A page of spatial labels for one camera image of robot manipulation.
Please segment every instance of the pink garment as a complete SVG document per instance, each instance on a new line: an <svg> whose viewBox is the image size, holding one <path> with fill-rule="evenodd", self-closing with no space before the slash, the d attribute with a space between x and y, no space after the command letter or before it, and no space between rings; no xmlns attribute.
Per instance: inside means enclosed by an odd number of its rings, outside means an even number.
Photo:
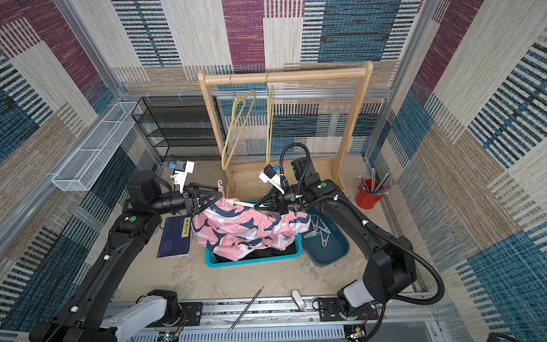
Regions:
<svg viewBox="0 0 547 342"><path fill-rule="evenodd" d="M273 247L284 251L298 234L310 229L310 215L289 211L271 217L222 198L195 215L193 223L200 245L236 261L253 250Z"/></svg>

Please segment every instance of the patterned wall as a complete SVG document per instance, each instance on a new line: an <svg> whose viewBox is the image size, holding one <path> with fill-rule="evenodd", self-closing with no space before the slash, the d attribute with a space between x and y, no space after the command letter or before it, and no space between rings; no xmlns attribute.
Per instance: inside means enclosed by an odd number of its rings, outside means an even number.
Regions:
<svg viewBox="0 0 547 342"><path fill-rule="evenodd" d="M50 320L99 256L121 214L129 176L155 167L135 129L89 192L56 190L2 256L0 337L27 336L18 332Z"/></svg>
<svg viewBox="0 0 547 342"><path fill-rule="evenodd" d="M442 0L370 158L453 340L547 336L546 30L545 1Z"/></svg>
<svg viewBox="0 0 547 342"><path fill-rule="evenodd" d="M374 62L369 87L389 89L422 0L75 0L75 6L128 92L200 90L199 70L231 74L347 68L369 60ZM274 86L332 89L356 83L354 79ZM234 88L264 90L265 85ZM369 101L375 106L383 103L381 98ZM238 155L265 154L265 102L255 105ZM231 114L230 101L220 105ZM314 109L303 109L310 105ZM276 100L272 152L301 141L313 153L336 153L341 140L337 130L340 124L344 129L348 108L346 100ZM350 152L363 149L377 110L363 108L362 116Z"/></svg>
<svg viewBox="0 0 547 342"><path fill-rule="evenodd" d="M53 1L0 8L1 222L113 95ZM0 340L25 338L19 332L51 318L94 263L129 175L154 167L134 129L88 193L57 190L2 255Z"/></svg>
<svg viewBox="0 0 547 342"><path fill-rule="evenodd" d="M49 0L1 0L0 222L113 99Z"/></svg>

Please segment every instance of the red cup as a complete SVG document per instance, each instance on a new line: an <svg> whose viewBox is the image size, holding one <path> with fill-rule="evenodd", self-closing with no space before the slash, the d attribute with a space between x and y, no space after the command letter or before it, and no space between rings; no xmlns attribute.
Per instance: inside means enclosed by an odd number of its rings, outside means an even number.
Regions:
<svg viewBox="0 0 547 342"><path fill-rule="evenodd" d="M365 184L370 189L372 180L365 179ZM374 184L378 186L380 185L380 181L376 181ZM361 185L361 183L359 183L359 193L357 194L357 196L355 196L355 203L357 203L357 205L363 209L372 209L374 208L374 205L376 204L376 202L381 200L382 197L383 195L369 194L365 189L363 189L363 186Z"/></svg>

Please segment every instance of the dark blue notebook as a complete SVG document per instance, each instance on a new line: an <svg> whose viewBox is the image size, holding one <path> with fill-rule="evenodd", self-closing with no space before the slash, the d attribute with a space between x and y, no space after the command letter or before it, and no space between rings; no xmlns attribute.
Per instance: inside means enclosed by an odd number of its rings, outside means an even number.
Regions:
<svg viewBox="0 0 547 342"><path fill-rule="evenodd" d="M190 254L192 214L168 217L161 236L158 258L187 256Z"/></svg>

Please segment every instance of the beige floor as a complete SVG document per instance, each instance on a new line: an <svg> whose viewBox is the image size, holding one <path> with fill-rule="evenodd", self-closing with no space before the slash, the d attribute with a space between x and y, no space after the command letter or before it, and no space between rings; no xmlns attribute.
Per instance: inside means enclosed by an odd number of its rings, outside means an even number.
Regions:
<svg viewBox="0 0 547 342"><path fill-rule="evenodd" d="M347 156L343 178L346 195L353 201L359 184L358 175L367 174L359 156ZM187 182L215 185L224 179L220 162L197 162ZM386 217L378 203L363 212L376 224L388 230ZM190 255L158 259L156 254L161 232L156 231L122 279L114 296L116 301L136 300L140 295L159 288L178 293L179 299L252 297L262 286L261 297L335 294L344 285L363 276L366 260L355 243L341 260L326 267L315 266L308 254L296 259L251 265L210 268L205 263L205 248L192 240Z"/></svg>

